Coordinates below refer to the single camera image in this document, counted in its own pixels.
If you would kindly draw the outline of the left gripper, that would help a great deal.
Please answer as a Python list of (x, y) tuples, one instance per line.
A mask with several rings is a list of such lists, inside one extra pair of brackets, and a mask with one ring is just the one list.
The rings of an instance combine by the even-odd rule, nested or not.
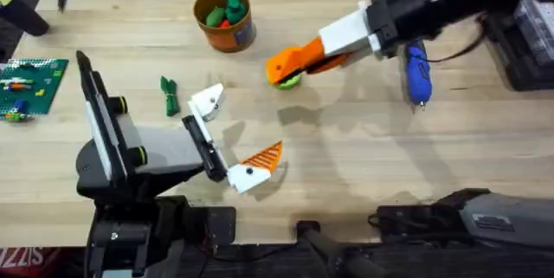
[(229, 185), (244, 193), (268, 181), (280, 162), (280, 140), (227, 169), (222, 156), (200, 128), (212, 121), (224, 102), (224, 86), (217, 83), (193, 94), (193, 115), (174, 129), (135, 126), (118, 118), (103, 97), (86, 100), (92, 138), (78, 153), (76, 190), (101, 203), (147, 202), (199, 173), (214, 182), (226, 176)]

